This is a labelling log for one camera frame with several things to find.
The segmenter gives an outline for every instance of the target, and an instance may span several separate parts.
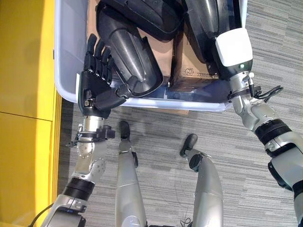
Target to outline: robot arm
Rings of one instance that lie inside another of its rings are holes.
[[[229,81],[229,99],[246,128],[253,131],[272,157],[269,171],[278,184],[294,192],[294,209],[303,224],[303,139],[289,129],[267,105],[268,99],[282,90],[280,86],[261,95],[253,83],[252,48],[245,28],[238,28],[216,38],[213,56],[220,77]]]
[[[94,54],[96,36],[88,39],[84,69],[80,76],[78,105],[84,115],[76,140],[78,161],[62,194],[58,195],[42,227],[83,227],[87,201],[95,184],[105,171],[106,140],[115,137],[115,131],[104,125],[110,110],[131,96],[136,77],[119,88],[111,88],[111,68],[114,60],[110,49],[99,41]]]

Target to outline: silver robot leg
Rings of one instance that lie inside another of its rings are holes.
[[[142,195],[138,183],[136,153],[129,141],[129,126],[121,122],[121,142],[119,145],[118,177],[116,189],[116,227],[147,226]]]
[[[223,227],[223,193],[218,172],[211,157],[193,149],[197,135],[190,134],[180,152],[189,167],[198,172],[191,227]]]

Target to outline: black plastic cover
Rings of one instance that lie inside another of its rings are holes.
[[[142,39],[132,22],[102,2],[97,6],[96,17],[97,32],[110,47],[121,80],[126,83],[131,76],[138,78],[132,95],[141,97],[157,89],[163,75],[147,38]]]
[[[102,0],[158,40],[171,40],[183,22],[176,0]]]
[[[241,27],[238,0],[182,0],[185,8],[185,33],[197,58],[212,62],[215,37]]]

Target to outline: gray carpet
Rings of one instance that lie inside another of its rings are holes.
[[[302,134],[301,0],[250,0],[247,30],[254,53],[255,84],[285,89],[269,104],[294,131]],[[189,133],[199,136],[196,148],[211,155],[222,181],[225,227],[295,227],[293,194],[280,188],[267,170],[270,157],[256,136],[242,126],[232,109],[220,113],[189,112],[188,116],[118,107],[107,124],[130,123],[139,159],[137,174],[149,224],[181,226],[193,216],[197,174],[178,155]],[[82,116],[77,105],[63,101],[59,160],[62,192],[75,166],[76,149],[67,144]],[[89,200],[88,227],[114,227],[117,147],[108,141],[107,168]]]

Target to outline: robot forearm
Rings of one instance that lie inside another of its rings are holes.
[[[247,74],[230,80],[232,89],[249,90]],[[268,168],[278,184],[294,192],[294,209],[298,223],[303,218],[303,139],[280,120],[267,103],[251,97],[250,93],[232,98],[235,112],[245,127],[253,131],[272,157]]]
[[[64,223],[67,227],[83,227],[87,201],[95,184],[105,171],[104,156],[107,151],[106,139],[115,136],[104,119],[84,116],[83,125],[77,133],[78,161],[64,191],[53,204],[42,227],[55,227]]]

